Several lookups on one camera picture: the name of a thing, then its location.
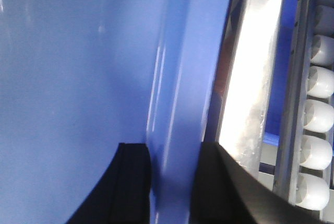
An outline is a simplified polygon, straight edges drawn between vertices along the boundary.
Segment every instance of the blue machine casing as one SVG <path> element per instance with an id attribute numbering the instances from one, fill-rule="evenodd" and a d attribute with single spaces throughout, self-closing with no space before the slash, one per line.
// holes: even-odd
<path id="1" fill-rule="evenodd" d="M 230 0 L 0 0 L 0 223 L 64 223 L 119 142 L 187 223 Z"/>

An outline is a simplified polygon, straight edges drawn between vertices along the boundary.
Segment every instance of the metal bar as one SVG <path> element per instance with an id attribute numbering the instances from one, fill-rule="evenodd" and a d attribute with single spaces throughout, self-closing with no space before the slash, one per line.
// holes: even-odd
<path id="1" fill-rule="evenodd" d="M 281 6 L 282 0 L 244 0 L 229 86 L 223 96 L 219 143 L 254 177 L 260 163 Z"/>
<path id="2" fill-rule="evenodd" d="M 316 0 L 299 0 L 273 191 L 295 204 Z"/>

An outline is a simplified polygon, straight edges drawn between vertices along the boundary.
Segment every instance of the conveyor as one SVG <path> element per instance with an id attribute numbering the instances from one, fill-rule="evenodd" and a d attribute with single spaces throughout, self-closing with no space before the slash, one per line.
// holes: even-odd
<path id="1" fill-rule="evenodd" d="M 276 140 L 278 148 L 264 148 L 263 152 L 263 137 L 270 136 L 264 131 L 268 107 L 273 107 L 268 106 L 268 100 L 273 58 L 279 56 L 275 54 L 276 42 L 279 43 L 279 18 L 275 15 L 279 10 L 271 6 L 274 0 L 243 2 L 233 48 L 228 54 L 224 52 L 231 41 L 228 38 L 222 47 L 223 54 L 229 56 L 223 56 L 224 63 L 230 61 L 230 69 L 228 74 L 218 69 L 216 84 L 221 87 L 220 77 L 227 81 L 224 89 L 216 88 L 220 96 L 213 95 L 211 101 L 211 110 L 220 110 L 220 116 L 216 116 L 216 122 L 219 119 L 216 140 L 256 178 L 261 153 L 268 156 L 269 152 L 275 157 L 277 153 L 277 159 L 271 162 L 273 169 L 260 165 L 260 171 L 272 174 L 266 175 L 271 182 L 263 173 L 259 180 L 267 180 L 267 187 L 290 204 L 332 222 L 333 0 L 296 0 L 279 143 Z"/>

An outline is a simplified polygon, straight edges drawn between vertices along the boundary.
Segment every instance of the blue wall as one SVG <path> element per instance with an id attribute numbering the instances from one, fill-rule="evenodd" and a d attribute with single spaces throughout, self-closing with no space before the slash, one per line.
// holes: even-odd
<path id="1" fill-rule="evenodd" d="M 229 0 L 0 1 L 0 223 L 64 223 L 119 142 L 187 223 Z"/>

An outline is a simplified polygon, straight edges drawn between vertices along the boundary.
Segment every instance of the blue panel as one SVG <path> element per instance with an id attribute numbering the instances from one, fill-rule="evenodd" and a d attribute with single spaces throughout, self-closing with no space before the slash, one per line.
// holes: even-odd
<path id="1" fill-rule="evenodd" d="M 266 132 L 277 136 L 280 132 L 281 115 L 287 86 L 296 7 L 297 0 L 284 0 L 283 2 L 277 55 L 266 121 Z"/>
<path id="2" fill-rule="evenodd" d="M 119 142 L 186 223 L 229 0 L 0 1 L 0 223 L 64 223 Z"/>

